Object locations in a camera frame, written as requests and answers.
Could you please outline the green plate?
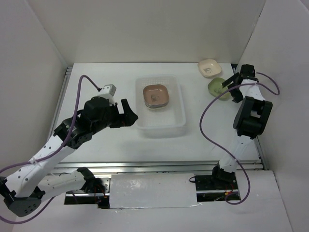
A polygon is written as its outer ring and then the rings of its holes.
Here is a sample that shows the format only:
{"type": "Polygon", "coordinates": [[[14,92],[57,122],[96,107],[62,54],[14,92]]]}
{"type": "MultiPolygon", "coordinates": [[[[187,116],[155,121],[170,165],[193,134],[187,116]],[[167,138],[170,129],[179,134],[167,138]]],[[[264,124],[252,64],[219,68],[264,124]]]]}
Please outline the green plate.
{"type": "MultiPolygon", "coordinates": [[[[220,77],[215,77],[213,78],[209,84],[208,84],[208,91],[209,93],[214,96],[214,97],[218,97],[220,94],[222,94],[223,92],[225,92],[227,90],[227,87],[222,87],[222,83],[225,80],[223,78],[220,77]]],[[[226,94],[224,94],[223,96],[221,96],[219,98],[219,100],[221,101],[227,101],[231,98],[231,95],[229,92],[227,92],[226,94]]]]}

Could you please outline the cream plate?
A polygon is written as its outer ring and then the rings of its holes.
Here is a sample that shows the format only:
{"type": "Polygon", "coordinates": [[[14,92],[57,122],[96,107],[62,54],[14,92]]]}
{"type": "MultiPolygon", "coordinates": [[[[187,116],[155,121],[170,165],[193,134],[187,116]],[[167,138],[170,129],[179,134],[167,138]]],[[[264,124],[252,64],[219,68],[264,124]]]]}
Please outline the cream plate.
{"type": "Polygon", "coordinates": [[[213,78],[222,72],[222,67],[214,59],[206,59],[197,64],[199,72],[205,78],[213,78]]]}

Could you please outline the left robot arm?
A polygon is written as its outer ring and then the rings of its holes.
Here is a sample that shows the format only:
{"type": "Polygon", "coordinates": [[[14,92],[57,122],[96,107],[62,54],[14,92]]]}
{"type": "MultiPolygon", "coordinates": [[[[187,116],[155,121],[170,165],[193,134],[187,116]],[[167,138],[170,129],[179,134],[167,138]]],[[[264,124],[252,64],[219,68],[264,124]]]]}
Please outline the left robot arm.
{"type": "Polygon", "coordinates": [[[109,128],[130,127],[138,116],[122,99],[124,112],[119,113],[117,104],[103,97],[88,100],[82,110],[65,119],[54,131],[43,148],[27,164],[8,177],[0,179],[0,193],[10,211],[18,217],[33,213],[42,202],[64,192],[81,190],[92,193],[104,191],[101,179],[86,167],[71,173],[52,175],[51,171],[64,158],[90,141],[96,133],[109,128]]]}

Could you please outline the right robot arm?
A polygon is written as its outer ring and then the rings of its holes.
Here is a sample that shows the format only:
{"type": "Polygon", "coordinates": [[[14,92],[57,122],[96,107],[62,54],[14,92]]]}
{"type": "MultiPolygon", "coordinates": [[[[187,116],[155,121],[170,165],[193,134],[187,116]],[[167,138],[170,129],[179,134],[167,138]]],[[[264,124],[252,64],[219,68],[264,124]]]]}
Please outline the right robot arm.
{"type": "Polygon", "coordinates": [[[239,161],[247,146],[264,132],[273,104],[262,96],[262,84],[256,77],[254,66],[250,64],[243,64],[240,71],[227,80],[209,86],[215,100],[230,95],[233,102],[240,104],[233,122],[236,135],[232,147],[227,149],[210,139],[204,132],[201,133],[206,140],[222,149],[226,156],[218,161],[209,177],[195,177],[195,183],[198,190],[203,186],[234,190],[235,172],[240,166],[239,161]]]}

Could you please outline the brown plate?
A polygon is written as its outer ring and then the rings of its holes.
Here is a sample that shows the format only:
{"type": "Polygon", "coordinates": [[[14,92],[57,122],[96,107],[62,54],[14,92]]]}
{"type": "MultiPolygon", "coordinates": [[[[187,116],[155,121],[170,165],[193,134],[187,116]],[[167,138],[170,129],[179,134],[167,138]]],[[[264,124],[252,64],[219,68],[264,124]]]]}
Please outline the brown plate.
{"type": "Polygon", "coordinates": [[[169,103],[169,93],[164,85],[148,85],[143,89],[143,98],[146,107],[159,109],[169,103]]]}

